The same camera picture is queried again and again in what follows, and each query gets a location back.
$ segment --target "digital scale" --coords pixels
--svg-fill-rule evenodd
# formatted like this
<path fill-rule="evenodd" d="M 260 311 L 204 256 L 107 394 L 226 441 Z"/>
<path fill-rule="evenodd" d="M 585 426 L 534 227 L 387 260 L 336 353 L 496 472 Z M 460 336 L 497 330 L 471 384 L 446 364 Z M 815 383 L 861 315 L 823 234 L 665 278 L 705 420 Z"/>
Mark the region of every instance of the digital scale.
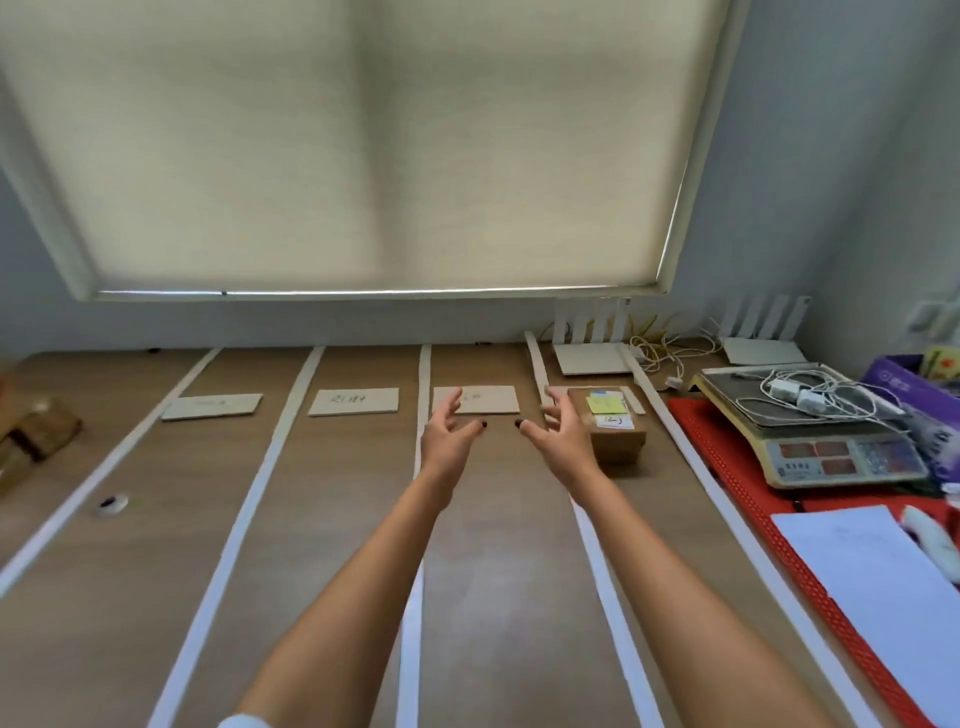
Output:
<path fill-rule="evenodd" d="M 803 412 L 760 401 L 749 402 L 751 412 L 748 414 L 736 404 L 742 398 L 763 399 L 760 382 L 773 370 L 812 369 L 846 379 L 823 364 L 804 362 L 776 367 L 704 369 L 693 378 L 693 386 L 747 438 L 767 483 L 773 488 L 882 484 L 927 478 L 926 465 L 910 439 L 884 425 L 824 423 Z M 812 377 L 809 383 L 818 382 Z M 878 400 L 879 406 L 896 409 L 869 390 L 860 391 L 865 397 Z M 809 424 L 784 423 L 778 419 L 809 420 Z"/>

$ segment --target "purple box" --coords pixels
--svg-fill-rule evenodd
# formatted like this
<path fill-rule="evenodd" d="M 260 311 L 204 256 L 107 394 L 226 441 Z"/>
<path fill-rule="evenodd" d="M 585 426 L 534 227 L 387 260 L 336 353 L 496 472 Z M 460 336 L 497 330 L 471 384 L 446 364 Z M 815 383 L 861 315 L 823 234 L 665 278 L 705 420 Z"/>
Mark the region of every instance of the purple box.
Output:
<path fill-rule="evenodd" d="M 923 360 L 919 354 L 879 356 L 863 381 L 910 415 L 910 433 L 937 479 L 960 482 L 960 400 L 916 374 Z"/>

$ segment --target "hand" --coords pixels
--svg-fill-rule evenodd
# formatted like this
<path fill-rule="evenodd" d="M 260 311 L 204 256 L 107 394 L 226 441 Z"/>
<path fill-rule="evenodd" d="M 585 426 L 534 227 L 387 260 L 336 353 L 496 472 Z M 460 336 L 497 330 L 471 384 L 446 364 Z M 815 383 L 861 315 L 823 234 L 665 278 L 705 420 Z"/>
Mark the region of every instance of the hand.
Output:
<path fill-rule="evenodd" d="M 436 487 L 441 510 L 450 504 L 453 489 L 464 474 L 470 446 L 487 426 L 486 422 L 472 420 L 454 429 L 457 421 L 453 414 L 460 409 L 463 392 L 457 387 L 437 405 L 420 438 L 420 475 Z"/>
<path fill-rule="evenodd" d="M 553 398 L 554 406 L 545 406 L 543 412 L 554 418 L 547 420 L 547 429 L 543 429 L 530 420 L 519 423 L 520 432 L 532 442 L 547 467 L 563 483 L 573 499 L 583 505 L 583 491 L 592 478 L 600 473 L 590 433 L 577 416 L 573 402 L 566 393 L 548 387 L 546 393 Z"/>

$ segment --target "window frame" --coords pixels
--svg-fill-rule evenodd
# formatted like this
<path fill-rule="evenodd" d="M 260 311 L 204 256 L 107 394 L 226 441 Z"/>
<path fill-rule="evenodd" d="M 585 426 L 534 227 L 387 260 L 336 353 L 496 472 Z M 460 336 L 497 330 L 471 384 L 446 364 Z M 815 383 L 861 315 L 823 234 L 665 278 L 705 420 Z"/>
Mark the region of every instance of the window frame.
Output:
<path fill-rule="evenodd" d="M 71 221 L 0 68 L 0 168 L 7 174 L 67 290 L 79 301 L 330 301 L 451 298 L 579 298 L 643 296 L 669 292 L 677 273 L 710 143 L 723 107 L 740 39 L 753 0 L 730 0 L 717 38 L 704 100 L 653 283 L 637 285 L 542 286 L 380 291 L 152 291 L 109 290 L 98 280 L 80 232 Z"/>

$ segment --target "wooden table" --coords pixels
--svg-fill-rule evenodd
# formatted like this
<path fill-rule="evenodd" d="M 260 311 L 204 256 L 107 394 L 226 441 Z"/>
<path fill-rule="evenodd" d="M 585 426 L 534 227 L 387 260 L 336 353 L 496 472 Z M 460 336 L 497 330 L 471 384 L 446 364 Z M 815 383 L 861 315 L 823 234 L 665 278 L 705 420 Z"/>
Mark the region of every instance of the wooden table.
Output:
<path fill-rule="evenodd" d="M 632 383 L 628 376 L 564 378 L 549 345 L 542 351 L 551 383 Z M 262 392 L 256 414 L 154 425 L 0 601 L 5 726 L 146 724 L 307 354 L 217 356 L 185 394 Z M 0 500 L 4 561 L 202 355 L 44 354 L 18 367 L 26 385 L 63 398 L 86 428 Z M 228 714 L 273 643 L 409 481 L 419 356 L 419 347 L 327 348 L 240 552 L 179 728 L 209 728 Z M 716 363 L 691 359 L 688 369 L 696 361 Z M 458 384 L 512 384 L 523 415 L 539 415 L 523 345 L 434 347 L 431 385 Z M 317 389 L 362 387 L 399 387 L 399 411 L 305 416 Z M 517 433 L 515 418 L 488 418 L 425 557 L 420 725 L 636 725 L 570 501 Z M 641 462 L 620 474 L 620 487 L 851 725 L 649 408 L 645 423 Z M 117 493 L 130 498 L 127 509 L 97 518 L 95 504 Z M 621 604 L 664 721 L 680 726 L 622 595 Z M 398 651 L 375 726 L 394 724 Z M 897 725 L 836 651 L 881 721 Z"/>

